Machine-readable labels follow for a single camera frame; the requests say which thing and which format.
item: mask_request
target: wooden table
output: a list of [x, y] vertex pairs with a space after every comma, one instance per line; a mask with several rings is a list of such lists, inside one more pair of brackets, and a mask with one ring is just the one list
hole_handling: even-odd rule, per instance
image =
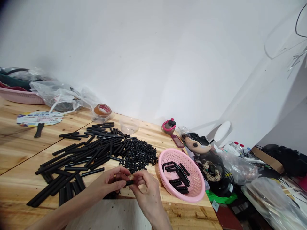
[[[59, 124], [44, 127], [42, 136], [34, 139], [35, 130], [19, 130], [15, 119], [17, 114], [35, 110], [47, 111], [48, 107], [6, 101], [4, 108], [1, 108], [0, 138], [4, 140], [0, 144], [0, 157], [4, 157], [6, 162], [0, 164], [1, 172], [5, 172], [0, 176], [0, 223], [3, 229], [24, 229], [58, 207], [58, 195], [48, 197], [38, 208], [26, 206], [26, 203], [46, 186], [42, 176], [35, 175], [35, 171], [39, 165], [53, 158], [53, 152], [80, 142], [61, 139], [59, 134], [77, 130], [83, 133], [86, 127], [92, 125], [88, 111], [81, 111], [66, 116]], [[115, 122], [115, 128], [120, 128], [121, 117], [123, 115], [114, 114], [109, 121]], [[151, 123], [140, 121], [139, 130], [133, 136], [157, 148], [157, 156], [164, 149], [177, 148], [170, 136], [161, 131], [160, 126]], [[108, 170], [118, 166], [118, 162], [110, 160], [103, 166]], [[158, 164], [147, 166], [147, 169], [160, 182], [161, 199], [174, 229], [222, 229], [207, 195], [198, 203], [177, 199], [162, 186]], [[101, 173], [84, 177], [85, 184], [88, 186]], [[121, 190], [119, 197], [134, 198], [134, 195], [127, 187]]]

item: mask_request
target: pile of black plastic pieces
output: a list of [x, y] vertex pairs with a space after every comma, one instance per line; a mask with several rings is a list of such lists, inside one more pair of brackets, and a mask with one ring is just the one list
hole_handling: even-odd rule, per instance
[[118, 129], [112, 128], [113, 126], [114, 122], [92, 125], [84, 132], [91, 135], [87, 142], [72, 144], [54, 152], [56, 157], [40, 165], [35, 172], [36, 175], [43, 176], [48, 186], [27, 205], [38, 207], [48, 196], [55, 196], [58, 192], [59, 206], [62, 205], [85, 189], [82, 177], [104, 171], [104, 168], [97, 168], [110, 159], [119, 161], [119, 165], [122, 164], [131, 173], [146, 169], [145, 166], [149, 163], [156, 164], [157, 151], [152, 145], [124, 135]]

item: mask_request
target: pink plastic basket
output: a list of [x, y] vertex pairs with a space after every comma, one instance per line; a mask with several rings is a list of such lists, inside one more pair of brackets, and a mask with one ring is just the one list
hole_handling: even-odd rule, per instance
[[33, 92], [0, 88], [0, 96], [12, 102], [23, 104], [45, 104], [44, 100]]
[[[188, 194], [181, 194], [169, 183], [169, 180], [179, 178], [176, 172], [166, 172], [166, 170], [163, 172], [162, 165], [170, 161], [176, 162], [177, 164], [183, 164], [190, 173], [190, 176], [188, 176], [190, 181]], [[199, 202], [204, 197], [206, 192], [204, 177], [192, 159], [183, 152], [177, 149], [164, 150], [159, 156], [159, 173], [164, 187], [173, 196], [190, 203]]]

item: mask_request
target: plastic bottle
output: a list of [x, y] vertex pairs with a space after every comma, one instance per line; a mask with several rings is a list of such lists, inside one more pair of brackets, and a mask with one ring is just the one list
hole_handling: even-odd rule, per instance
[[242, 154], [243, 154], [243, 147], [244, 147], [244, 145], [240, 144], [240, 145], [236, 148], [236, 150], [238, 151], [238, 153], [242, 153]]
[[237, 148], [237, 146], [238, 146], [238, 142], [232, 142], [231, 144], [230, 144], [230, 146], [231, 147], [234, 147], [234, 149], [236, 149]]
[[250, 155], [251, 152], [251, 148], [247, 147], [246, 149], [244, 149], [244, 156], [248, 157]]

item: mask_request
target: roll of tape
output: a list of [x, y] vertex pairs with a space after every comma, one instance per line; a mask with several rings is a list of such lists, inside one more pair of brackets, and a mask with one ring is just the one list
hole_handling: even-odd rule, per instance
[[101, 103], [96, 105], [96, 107], [94, 108], [94, 113], [98, 116], [108, 117], [112, 113], [112, 110], [106, 104]]

